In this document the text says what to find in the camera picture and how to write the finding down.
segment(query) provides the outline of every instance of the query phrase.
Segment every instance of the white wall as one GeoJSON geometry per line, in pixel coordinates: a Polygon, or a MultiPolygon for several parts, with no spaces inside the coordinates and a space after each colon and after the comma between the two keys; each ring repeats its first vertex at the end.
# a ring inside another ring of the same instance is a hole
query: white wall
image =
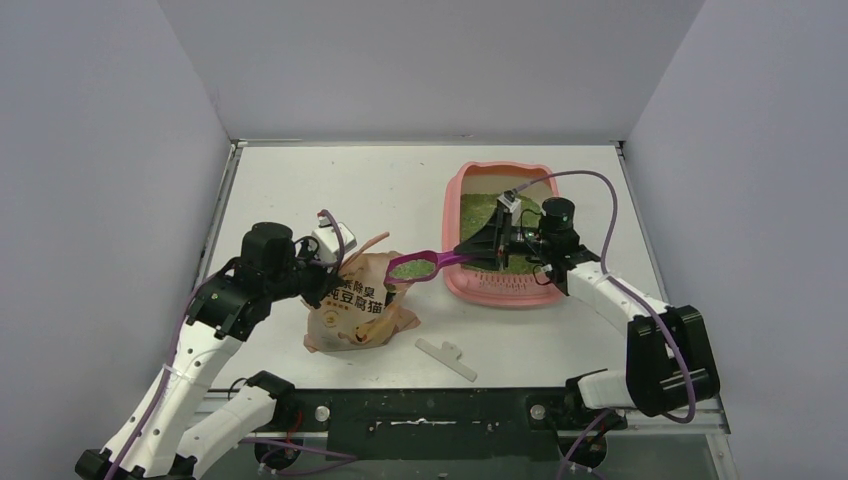
{"type": "Polygon", "coordinates": [[[228,152],[152,0],[0,7],[0,477],[68,479],[131,413],[228,152]]]}
{"type": "Polygon", "coordinates": [[[633,128],[703,0],[160,0],[233,138],[633,128]]]}
{"type": "Polygon", "coordinates": [[[848,476],[848,2],[707,0],[625,146],[742,478],[848,476]]]}

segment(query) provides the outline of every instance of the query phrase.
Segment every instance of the metal screw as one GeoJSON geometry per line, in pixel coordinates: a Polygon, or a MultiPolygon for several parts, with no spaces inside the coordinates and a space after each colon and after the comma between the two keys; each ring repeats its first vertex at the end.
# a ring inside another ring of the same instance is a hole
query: metal screw
{"type": "Polygon", "coordinates": [[[530,418],[533,420],[544,420],[545,419],[545,407],[542,405],[533,405],[530,407],[530,418]]]}
{"type": "Polygon", "coordinates": [[[320,407],[315,409],[315,420],[319,422],[326,422],[330,419],[330,409],[321,405],[320,407]]]}

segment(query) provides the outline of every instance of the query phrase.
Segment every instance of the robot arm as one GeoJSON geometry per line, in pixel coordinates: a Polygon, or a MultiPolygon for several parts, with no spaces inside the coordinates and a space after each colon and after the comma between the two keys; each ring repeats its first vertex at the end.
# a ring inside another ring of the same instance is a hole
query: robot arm
{"type": "Polygon", "coordinates": [[[591,306],[627,338],[624,371],[592,372],[566,382],[572,406],[637,408],[652,417],[688,403],[678,364],[645,306],[658,314],[677,344],[690,371],[695,399],[718,394],[715,361],[696,309],[673,307],[604,273],[600,257],[580,243],[574,230],[571,201],[559,197],[545,200],[538,228],[514,226],[518,211],[520,200],[515,192],[504,192],[486,226],[453,251],[472,256],[469,264],[489,270],[508,266],[512,254],[525,255],[538,265],[537,272],[544,272],[548,284],[591,306]]]}
{"type": "Polygon", "coordinates": [[[343,224],[335,224],[329,213],[325,217],[330,220],[297,242],[288,227],[276,223],[256,224],[245,234],[241,255],[198,288],[180,327],[173,361],[163,366],[106,446],[82,455],[76,465],[79,476],[86,480],[199,478],[247,433],[268,423],[278,399],[294,387],[260,372],[232,402],[186,432],[212,381],[254,327],[268,317],[273,302],[300,296],[318,308],[343,283],[337,260],[345,249],[355,246],[356,239],[343,224]],[[328,231],[331,227],[336,229],[335,236],[328,231]],[[164,389],[160,387],[163,379],[167,380],[164,389]],[[139,429],[151,405],[155,408],[139,429]]]}

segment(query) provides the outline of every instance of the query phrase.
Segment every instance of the paper bag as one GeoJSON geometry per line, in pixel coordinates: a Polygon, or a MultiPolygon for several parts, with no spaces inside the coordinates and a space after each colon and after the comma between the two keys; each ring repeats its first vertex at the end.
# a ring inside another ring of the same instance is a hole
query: paper bag
{"type": "Polygon", "coordinates": [[[388,237],[388,232],[369,240],[347,258],[339,272],[345,285],[309,308],[303,345],[310,351],[340,351],[385,345],[392,336],[421,322],[402,307],[411,285],[385,285],[389,261],[398,252],[365,253],[388,237]]]}

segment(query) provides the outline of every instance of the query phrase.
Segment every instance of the pink litter tray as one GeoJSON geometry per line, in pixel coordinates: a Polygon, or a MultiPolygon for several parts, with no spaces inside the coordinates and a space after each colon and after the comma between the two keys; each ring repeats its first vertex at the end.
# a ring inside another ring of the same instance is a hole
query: pink litter tray
{"type": "MultiPolygon", "coordinates": [[[[448,182],[442,217],[442,250],[450,251],[459,244],[460,196],[466,193],[501,193],[522,183],[551,174],[544,165],[513,162],[470,162],[448,182]]],[[[556,180],[539,182],[521,192],[539,205],[549,197],[559,196],[556,180]]],[[[538,285],[533,275],[513,275],[467,270],[461,265],[445,267],[445,283],[463,300],[493,307],[532,307],[562,299],[553,285],[538,285]]]]}

